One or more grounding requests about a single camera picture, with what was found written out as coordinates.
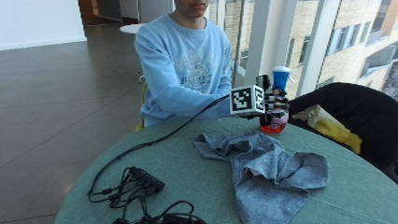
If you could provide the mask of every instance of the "gray cloth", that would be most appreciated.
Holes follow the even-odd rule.
[[[314,153],[285,151],[261,132],[200,135],[194,145],[204,158],[229,161],[244,223],[289,223],[309,200],[309,189],[328,186],[329,163]]]

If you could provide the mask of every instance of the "white wall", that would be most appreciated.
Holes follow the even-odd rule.
[[[0,50],[87,41],[77,0],[0,0]]]
[[[139,19],[137,0],[120,0],[123,17]]]
[[[173,10],[173,0],[140,0],[140,22],[151,22],[159,16],[162,16],[165,13],[172,13]]]

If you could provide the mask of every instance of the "white table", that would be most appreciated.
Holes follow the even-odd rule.
[[[147,23],[139,23],[139,24],[131,24],[131,25],[125,25],[121,27],[121,31],[127,34],[132,34],[135,35],[140,28],[145,25]]]

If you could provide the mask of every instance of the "round table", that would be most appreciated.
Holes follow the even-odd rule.
[[[121,209],[87,199],[95,175],[103,166],[139,143],[156,140],[176,130],[185,120],[166,121],[128,135],[92,162],[79,178],[56,217],[56,223],[112,223]],[[152,147],[128,154],[104,172],[96,189],[116,186],[125,167],[137,166],[165,183],[159,194],[148,197],[148,213],[159,215],[176,201],[194,206],[194,215],[208,223],[241,223],[237,216],[232,167],[225,161],[206,160],[193,142],[200,134],[246,133],[258,130],[257,119],[198,120]],[[314,152],[329,161],[330,183],[312,190],[310,199],[292,223],[398,223],[398,186],[357,155],[326,138],[288,125],[282,133],[270,134],[289,152]],[[127,218],[140,219],[141,208],[132,203]]]
[[[131,24],[131,25],[125,25],[121,27],[121,31],[127,34],[132,34],[135,35],[140,28],[145,25],[147,23],[139,23],[139,24]]]

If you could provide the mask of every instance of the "person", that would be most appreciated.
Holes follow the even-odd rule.
[[[144,126],[192,118],[232,89],[230,44],[222,30],[204,17],[210,0],[174,0],[176,10],[143,26],[136,51],[148,89]],[[198,119],[230,117],[229,98]]]

